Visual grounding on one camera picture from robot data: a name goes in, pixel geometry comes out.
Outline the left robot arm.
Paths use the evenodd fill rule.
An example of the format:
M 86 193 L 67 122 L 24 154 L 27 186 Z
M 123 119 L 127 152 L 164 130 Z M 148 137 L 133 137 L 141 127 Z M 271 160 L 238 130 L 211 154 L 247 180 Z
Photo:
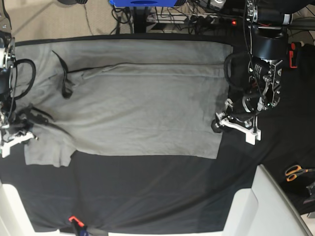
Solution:
M 243 15 L 243 33 L 246 51 L 230 54 L 223 70 L 229 87 L 242 95 L 236 101 L 226 99 L 224 109 L 215 114 L 212 130 L 221 133 L 225 128 L 245 134 L 251 145 L 261 139 L 258 116 L 276 107 L 280 101 L 281 76 L 285 64 L 296 68 L 297 49 L 301 43 L 288 43 L 287 30 L 293 22 L 292 14 L 285 14 L 257 0 L 247 0 Z M 248 56 L 249 82 L 236 85 L 229 75 L 233 59 Z

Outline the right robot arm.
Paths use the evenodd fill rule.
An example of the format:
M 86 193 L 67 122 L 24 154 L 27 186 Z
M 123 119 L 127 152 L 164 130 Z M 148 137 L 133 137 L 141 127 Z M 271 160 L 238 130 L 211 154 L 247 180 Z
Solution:
M 6 158 L 11 148 L 17 144 L 37 139 L 30 131 L 30 123 L 25 114 L 15 115 L 16 101 L 25 96 L 34 84 L 35 64 L 29 59 L 17 60 L 15 56 L 15 38 L 12 36 L 10 17 L 5 9 L 4 1 L 0 2 L 0 155 Z M 28 63 L 32 68 L 32 77 L 28 88 L 16 96 L 17 66 Z

